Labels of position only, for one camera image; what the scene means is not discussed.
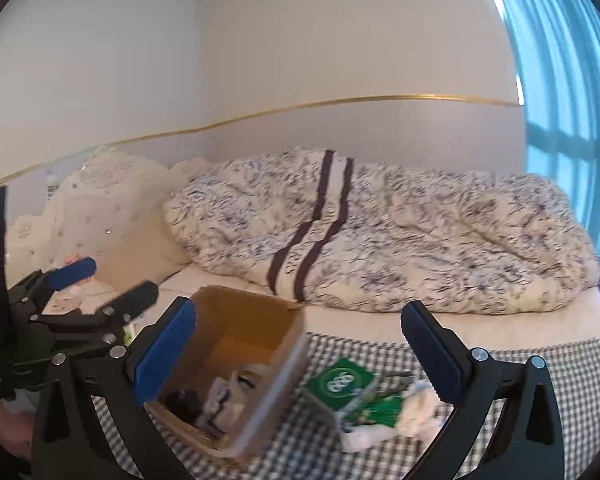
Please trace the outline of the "green foil sachet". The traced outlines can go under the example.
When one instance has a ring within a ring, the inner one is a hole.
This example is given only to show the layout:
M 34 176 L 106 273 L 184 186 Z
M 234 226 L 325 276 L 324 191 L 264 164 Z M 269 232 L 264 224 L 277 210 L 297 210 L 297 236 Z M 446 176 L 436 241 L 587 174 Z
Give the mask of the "green foil sachet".
M 405 398 L 401 393 L 376 396 L 350 415 L 350 423 L 354 426 L 382 425 L 394 428 L 400 418 L 404 402 Z

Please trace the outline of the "white tufted headboard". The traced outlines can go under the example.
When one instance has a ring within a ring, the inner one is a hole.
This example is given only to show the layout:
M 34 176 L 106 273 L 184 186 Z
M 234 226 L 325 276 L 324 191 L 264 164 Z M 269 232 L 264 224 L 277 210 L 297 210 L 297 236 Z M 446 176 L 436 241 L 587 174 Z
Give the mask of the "white tufted headboard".
M 86 257 L 97 264 L 140 220 L 162 212 L 162 205 L 209 165 L 193 158 L 166 167 L 100 148 L 61 182 L 42 214 L 23 214 L 8 227 L 7 285 L 14 286 L 36 270 L 61 268 Z M 55 294 L 50 311 L 86 310 L 120 294 L 95 274 Z

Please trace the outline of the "blue window curtain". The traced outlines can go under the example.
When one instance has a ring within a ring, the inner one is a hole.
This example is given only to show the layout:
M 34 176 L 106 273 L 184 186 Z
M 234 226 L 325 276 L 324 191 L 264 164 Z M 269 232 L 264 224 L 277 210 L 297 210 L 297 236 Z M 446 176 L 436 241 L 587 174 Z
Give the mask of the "blue window curtain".
M 516 65 L 526 168 L 553 179 L 600 256 L 600 12 L 591 0 L 493 0 Z

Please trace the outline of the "beige pillow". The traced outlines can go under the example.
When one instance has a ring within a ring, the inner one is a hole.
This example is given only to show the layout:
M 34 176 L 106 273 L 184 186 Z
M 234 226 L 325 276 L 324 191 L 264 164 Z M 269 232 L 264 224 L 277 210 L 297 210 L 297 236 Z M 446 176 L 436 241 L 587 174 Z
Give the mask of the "beige pillow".
M 97 259 L 95 278 L 124 292 L 143 281 L 161 284 L 189 263 L 162 212 L 156 210 Z

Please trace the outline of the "green 999 medicine box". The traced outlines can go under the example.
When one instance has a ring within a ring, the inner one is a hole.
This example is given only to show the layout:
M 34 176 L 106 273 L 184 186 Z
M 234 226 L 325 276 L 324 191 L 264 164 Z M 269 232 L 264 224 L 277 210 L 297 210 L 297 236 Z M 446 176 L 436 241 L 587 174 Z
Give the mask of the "green 999 medicine box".
M 304 386 L 304 395 L 329 419 L 341 422 L 379 386 L 379 376 L 365 367 L 342 358 L 329 365 Z

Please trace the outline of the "white crumpled tissue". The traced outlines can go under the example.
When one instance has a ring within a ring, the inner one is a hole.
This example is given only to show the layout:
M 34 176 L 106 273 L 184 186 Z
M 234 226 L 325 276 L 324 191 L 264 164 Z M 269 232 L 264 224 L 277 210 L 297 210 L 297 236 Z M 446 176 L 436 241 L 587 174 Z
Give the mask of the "white crumpled tissue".
M 437 416 L 442 402 L 430 382 L 416 380 L 404 390 L 377 393 L 370 400 L 376 396 L 388 396 L 393 393 L 401 393 L 405 398 L 396 426 L 394 428 L 382 425 L 354 426 L 349 420 L 351 413 L 343 419 L 339 429 L 343 452 L 352 454 L 367 451 L 398 437 L 415 440 L 424 448 L 432 443 L 442 428 L 442 421 Z

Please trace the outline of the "floral patterned duvet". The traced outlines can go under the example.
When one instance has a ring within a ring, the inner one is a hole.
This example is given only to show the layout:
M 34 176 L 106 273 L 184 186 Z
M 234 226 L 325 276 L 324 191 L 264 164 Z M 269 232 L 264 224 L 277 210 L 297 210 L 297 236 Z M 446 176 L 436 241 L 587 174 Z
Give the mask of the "floral patterned duvet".
M 291 148 L 211 165 L 162 211 L 202 270 L 325 308 L 550 312 L 600 278 L 568 197 L 536 174 Z

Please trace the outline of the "brown cardboard box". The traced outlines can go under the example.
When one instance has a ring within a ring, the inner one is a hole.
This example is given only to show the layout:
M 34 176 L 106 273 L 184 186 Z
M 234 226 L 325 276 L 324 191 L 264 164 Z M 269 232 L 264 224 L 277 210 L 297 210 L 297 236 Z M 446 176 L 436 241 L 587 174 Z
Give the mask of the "brown cardboard box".
M 158 398 L 145 408 L 202 456 L 245 469 L 272 438 L 306 370 L 306 317 L 293 302 L 224 286 L 203 287 L 192 301 L 196 330 Z M 185 390 L 205 401 L 215 379 L 228 379 L 250 365 L 263 365 L 263 377 L 221 437 L 184 422 L 166 406 L 170 393 Z

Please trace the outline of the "white mattress sheet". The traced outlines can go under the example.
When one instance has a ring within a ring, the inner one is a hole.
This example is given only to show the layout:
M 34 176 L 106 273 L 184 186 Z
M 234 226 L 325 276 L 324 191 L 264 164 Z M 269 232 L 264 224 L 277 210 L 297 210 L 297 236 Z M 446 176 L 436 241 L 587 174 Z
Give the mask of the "white mattress sheet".
M 191 264 L 159 286 L 158 302 L 131 322 L 135 334 L 155 323 L 177 296 L 190 296 L 204 286 L 219 285 L 254 292 L 266 289 L 240 280 L 204 272 Z M 402 339 L 399 315 L 307 306 L 306 327 L 314 333 L 368 341 L 396 342 Z M 553 344 L 597 338 L 600 340 L 600 292 L 596 287 L 582 292 L 568 307 L 547 313 L 508 315 L 438 313 L 438 322 L 460 337 L 467 347 L 488 350 L 531 349 Z

